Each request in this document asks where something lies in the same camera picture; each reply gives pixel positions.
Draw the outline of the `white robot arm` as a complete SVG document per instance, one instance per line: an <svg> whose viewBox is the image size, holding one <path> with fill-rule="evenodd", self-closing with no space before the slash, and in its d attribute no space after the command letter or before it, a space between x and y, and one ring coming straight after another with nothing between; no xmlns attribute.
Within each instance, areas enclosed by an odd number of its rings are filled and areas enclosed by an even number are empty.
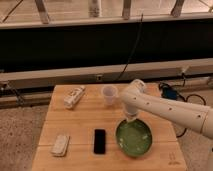
<svg viewBox="0 0 213 171"><path fill-rule="evenodd" d="M186 103L152 96L146 93L146 84L133 80L121 93L124 111L129 121L142 110L213 140L213 108L200 104Z"/></svg>

